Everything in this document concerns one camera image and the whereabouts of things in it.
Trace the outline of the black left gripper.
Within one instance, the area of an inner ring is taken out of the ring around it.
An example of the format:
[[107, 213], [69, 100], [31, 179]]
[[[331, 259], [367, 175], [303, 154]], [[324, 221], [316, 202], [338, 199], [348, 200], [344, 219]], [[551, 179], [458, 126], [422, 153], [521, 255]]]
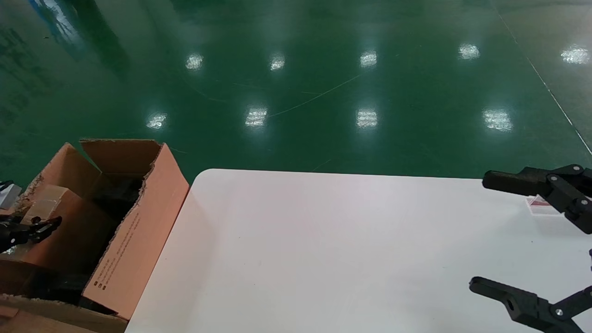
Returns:
[[57, 230], [62, 223], [62, 217], [42, 221], [36, 216], [31, 219], [29, 225], [23, 224], [22, 221], [22, 216], [11, 216], [9, 221], [0, 222], [0, 253], [30, 241], [34, 244], [42, 242]]

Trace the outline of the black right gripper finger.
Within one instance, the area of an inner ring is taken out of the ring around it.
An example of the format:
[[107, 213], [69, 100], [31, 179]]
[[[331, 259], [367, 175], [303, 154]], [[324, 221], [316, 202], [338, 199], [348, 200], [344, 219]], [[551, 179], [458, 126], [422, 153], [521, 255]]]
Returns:
[[469, 290], [502, 303], [511, 320], [542, 333], [581, 333], [573, 317], [592, 307], [592, 287], [573, 293], [556, 303], [507, 284], [483, 277], [471, 278]]
[[484, 188], [540, 196], [585, 234], [592, 233], [592, 171], [571, 164], [557, 169], [525, 167], [518, 173], [487, 171]]

